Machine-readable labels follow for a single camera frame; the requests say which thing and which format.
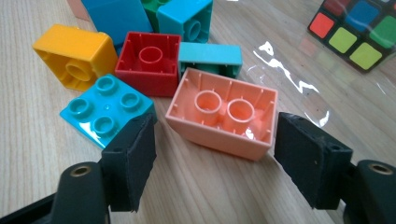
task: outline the red lego brick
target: red lego brick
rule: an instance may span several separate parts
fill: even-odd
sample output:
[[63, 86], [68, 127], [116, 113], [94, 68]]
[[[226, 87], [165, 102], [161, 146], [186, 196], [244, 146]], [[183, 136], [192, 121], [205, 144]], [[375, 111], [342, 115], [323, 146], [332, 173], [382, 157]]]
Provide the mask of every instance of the red lego brick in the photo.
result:
[[147, 96], [174, 96], [180, 41], [180, 35], [128, 33], [116, 66], [117, 77]]

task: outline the lego duplo brick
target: lego duplo brick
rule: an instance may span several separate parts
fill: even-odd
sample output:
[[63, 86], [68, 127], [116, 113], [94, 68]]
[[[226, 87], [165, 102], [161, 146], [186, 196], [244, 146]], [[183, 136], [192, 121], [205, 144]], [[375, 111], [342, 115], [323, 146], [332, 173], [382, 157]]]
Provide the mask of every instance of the lego duplo brick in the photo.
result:
[[272, 146], [277, 91], [187, 68], [165, 115], [184, 138], [248, 160]]
[[99, 32], [111, 36], [118, 54], [130, 31], [152, 32], [140, 0], [82, 0]]
[[178, 84], [179, 44], [179, 35], [128, 33], [117, 77], [147, 96], [173, 96]]
[[108, 35], [60, 24], [50, 27], [33, 49], [66, 88], [76, 91], [114, 73], [118, 59]]
[[308, 31], [353, 67], [369, 72], [396, 51], [396, 1], [325, 0]]
[[236, 78], [242, 67], [242, 52], [236, 45], [181, 42], [178, 53], [180, 77], [187, 67]]
[[206, 43], [212, 7], [213, 0], [172, 0], [158, 8], [160, 33], [181, 35], [184, 42]]
[[72, 9], [73, 14], [75, 17], [82, 19], [84, 21], [90, 21], [90, 15], [88, 14], [87, 9], [82, 5], [81, 0], [67, 0], [67, 3]]
[[148, 20], [151, 23], [151, 27], [155, 33], [160, 32], [160, 26], [157, 19], [158, 8], [168, 3], [170, 0], [141, 0], [143, 8], [148, 15]]
[[148, 113], [156, 115], [147, 96], [108, 74], [72, 100], [61, 117], [105, 148], [130, 119]]

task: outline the yellow lego brick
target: yellow lego brick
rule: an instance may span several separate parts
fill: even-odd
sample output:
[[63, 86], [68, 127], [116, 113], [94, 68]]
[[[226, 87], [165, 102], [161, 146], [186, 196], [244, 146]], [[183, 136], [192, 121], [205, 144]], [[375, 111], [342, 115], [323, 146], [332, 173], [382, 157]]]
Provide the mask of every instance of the yellow lego brick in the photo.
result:
[[85, 91], [96, 79], [114, 74], [117, 53], [105, 33], [55, 24], [34, 44], [33, 49], [69, 89]]

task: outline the blue lego brick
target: blue lego brick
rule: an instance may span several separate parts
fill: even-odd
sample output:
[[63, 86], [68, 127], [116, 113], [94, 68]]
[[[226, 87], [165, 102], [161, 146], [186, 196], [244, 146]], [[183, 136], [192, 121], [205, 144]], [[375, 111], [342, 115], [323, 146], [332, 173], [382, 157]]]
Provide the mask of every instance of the blue lego brick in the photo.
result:
[[180, 78], [187, 67], [236, 78], [242, 67], [241, 48], [236, 45], [181, 42], [178, 53]]
[[96, 30], [113, 39], [117, 53], [120, 53], [128, 32], [152, 32], [140, 0], [82, 0], [82, 3]]
[[184, 42], [209, 39], [213, 0], [172, 0], [158, 8], [160, 33], [181, 35]]
[[154, 103], [108, 74], [72, 100], [61, 117], [100, 148], [105, 148], [130, 119], [147, 113], [155, 117]]

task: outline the turquoise lego brick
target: turquoise lego brick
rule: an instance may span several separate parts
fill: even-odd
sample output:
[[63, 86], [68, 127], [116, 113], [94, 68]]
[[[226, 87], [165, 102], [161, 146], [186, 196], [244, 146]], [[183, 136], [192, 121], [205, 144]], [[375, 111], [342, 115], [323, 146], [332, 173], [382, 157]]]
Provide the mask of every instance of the turquoise lego brick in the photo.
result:
[[118, 54], [130, 31], [152, 32], [140, 0], [82, 0], [98, 32], [108, 34]]
[[105, 148], [130, 119], [148, 113], [155, 122], [154, 103], [147, 96], [108, 74], [72, 100], [61, 117]]
[[181, 42], [178, 53], [180, 78], [187, 67], [236, 78], [242, 67], [241, 48], [236, 45]]
[[172, 0], [158, 8], [160, 33], [181, 35], [181, 41], [206, 43], [213, 0]]

